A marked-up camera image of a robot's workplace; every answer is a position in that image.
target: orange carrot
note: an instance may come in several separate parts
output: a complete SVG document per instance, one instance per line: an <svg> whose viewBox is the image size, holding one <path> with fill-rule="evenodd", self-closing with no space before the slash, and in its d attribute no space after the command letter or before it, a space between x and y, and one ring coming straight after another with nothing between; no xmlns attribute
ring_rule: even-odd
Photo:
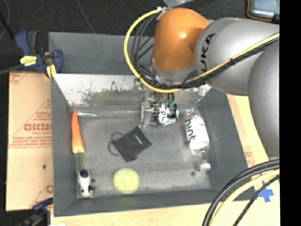
<svg viewBox="0 0 301 226"><path fill-rule="evenodd" d="M71 117L71 147L72 152L74 154L81 154L85 152L85 146L83 142L83 138L80 134L80 127L79 127L79 118L77 116L77 112L74 111Z"/></svg>

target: black pouch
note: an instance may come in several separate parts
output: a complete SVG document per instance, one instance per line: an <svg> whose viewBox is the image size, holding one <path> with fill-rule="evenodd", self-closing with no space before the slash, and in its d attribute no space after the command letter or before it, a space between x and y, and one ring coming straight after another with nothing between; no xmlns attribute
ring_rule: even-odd
<svg viewBox="0 0 301 226"><path fill-rule="evenodd" d="M139 127L135 127L124 136L112 140L120 154L126 161L133 161L137 155L151 146L150 141L145 137Z"/></svg>

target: cardboard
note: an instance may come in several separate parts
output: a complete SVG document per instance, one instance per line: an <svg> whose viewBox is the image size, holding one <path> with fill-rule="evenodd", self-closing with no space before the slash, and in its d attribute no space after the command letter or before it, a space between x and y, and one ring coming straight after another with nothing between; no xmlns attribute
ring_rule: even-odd
<svg viewBox="0 0 301 226"><path fill-rule="evenodd" d="M53 194L50 79L9 74L6 211L27 210Z"/></svg>

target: yellow cable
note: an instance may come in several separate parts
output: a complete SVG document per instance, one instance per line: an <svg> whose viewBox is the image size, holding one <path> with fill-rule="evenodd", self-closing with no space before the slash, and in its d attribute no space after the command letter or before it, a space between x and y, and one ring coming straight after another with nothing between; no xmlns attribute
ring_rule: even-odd
<svg viewBox="0 0 301 226"><path fill-rule="evenodd" d="M236 59L237 57L242 56L243 54L246 54L246 53L252 51L253 49L255 49L255 48L257 48L257 47L263 45L264 43L269 42L269 41L272 41L272 40L278 38L279 36L280 36L280 33L275 33L275 34L269 36L268 38L263 39L263 40L261 40L261 41L255 43L254 45L248 47L248 48L245 49L244 51L242 51L242 52L236 54L236 55L233 56L231 59L228 59L228 60L226 60L225 62L223 62L223 63L217 65L217 66L214 67L214 68L212 68L211 70L208 70L207 72L205 72L205 73L203 73L203 74L200 74L199 76L195 77L193 80L196 80L196 79L198 79L198 78L201 78L201 77L204 77L204 76L208 75L209 73L211 73L211 72L213 72L213 71L215 71L215 70L217 70L217 69L223 67L225 64L227 64L228 62L230 62L230 60Z"/></svg>
<svg viewBox="0 0 301 226"><path fill-rule="evenodd" d="M134 68L133 64L131 63L131 60L129 58L129 55L128 55L128 51L127 51L127 44L128 44L128 40L129 40L129 37L130 37L130 34L132 33L132 31L134 30L134 28L142 21L144 20L145 18L153 15L153 14L156 14L158 12L162 11L161 8L158 8L156 10L153 10L151 12L148 12L144 15L142 15L140 18L138 18L133 24L132 26L129 28L129 30L127 31L127 34L126 34L126 37L125 37L125 40L124 40L124 55L125 55L125 58L126 58L126 61L127 61L127 64L129 66L129 68L131 69L131 71L134 73L134 75L140 79L140 81L148 88L150 88L151 90L154 90L156 92L159 92L159 93L174 93L174 92L177 92L181 89L158 89L150 84L148 84L143 78L141 78L140 74L137 72L137 70Z"/></svg>
<svg viewBox="0 0 301 226"><path fill-rule="evenodd" d="M215 214L212 217L210 226L213 226L214 223L216 222L217 216L222 212L222 210L229 204L231 203L234 199L236 199L241 193L243 193L245 190L249 189L250 187L254 186L257 183L260 183L261 181L267 180L269 178L272 178L276 175L279 175L280 170L274 170L274 171L270 171L268 173L263 174L260 177L257 177L249 182L247 182L246 184L242 185L240 188L238 188L237 190L235 190L218 208L218 210L215 212Z"/></svg>
<svg viewBox="0 0 301 226"><path fill-rule="evenodd" d="M141 17L139 17L139 18L131 25L131 27L130 27L129 30L127 31L127 34L126 34L126 37L125 37L125 40L124 40L124 55L125 55L127 64L128 64L128 66L129 66L129 68L131 69L131 71L133 72L133 74L134 74L138 79L140 79L140 81L141 81L146 87L148 87L148 88L150 88L151 90L154 90L154 91L156 91L156 92L159 92L159 93L174 93L174 92L177 92L177 91L179 91L179 90L181 90L181 89L159 89L159 88L156 88L156 87L154 87L154 86L148 84L143 78L141 78L141 75L140 75L140 74L138 73L138 71L134 68L134 66L133 66L133 64L132 64L132 62L131 62L131 60L130 60L130 58L129 58L128 51L127 51L128 40L129 40L129 37L130 37L132 31L134 30L134 28L135 28L142 20L144 20L145 18L147 18L147 17L149 17L149 16L151 16L151 15L153 15L153 14L156 14L156 13L158 13L158 12L160 12L160 11L163 11L163 9L162 9L162 8L158 8L158 9L156 9L156 10L153 10L153 11L151 11L151 12L148 12L148 13L142 15ZM263 39L263 40L257 42L256 44L250 46L250 47L247 48L246 50L244 50L244 51L238 53L237 55L233 56L231 59L228 59L228 60L226 60L225 62L223 62L223 63L221 63L221 64L215 66L214 68L208 70L207 72L205 72L205 73L203 73L203 74L200 74L199 76L195 77L195 78L193 79L193 81L194 81L194 80L197 80L197 79L199 79L199 78L201 78L201 77L204 77L204 76L208 75L209 73L211 73L211 72L213 72L213 71L215 71L215 70L217 70L217 69L223 67L223 66L224 66L225 64L227 64L230 60L235 59L235 58L237 58L237 57L239 57L239 56L241 56L241 55L243 55L243 54L245 54L245 53L247 53L247 52L250 52L250 51L252 51L253 49L259 47L260 45L262 45L262 44L264 44L264 43L266 43L266 42L268 42L268 41L271 41L271 40L273 40L273 39L275 39L275 38L277 38L277 37L279 37L279 36L280 36L280 33L276 33L276 34L274 34L274 35L272 35L272 36L270 36L270 37L268 37L268 38L266 38L266 39Z"/></svg>

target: yellow ball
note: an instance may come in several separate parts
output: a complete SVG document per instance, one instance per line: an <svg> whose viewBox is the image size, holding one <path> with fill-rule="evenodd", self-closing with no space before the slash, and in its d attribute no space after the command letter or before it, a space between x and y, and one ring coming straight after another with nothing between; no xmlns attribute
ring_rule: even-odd
<svg viewBox="0 0 301 226"><path fill-rule="evenodd" d="M123 194L132 194L138 190L140 186L140 178L135 170L122 168L115 172L113 184L118 192Z"/></svg>

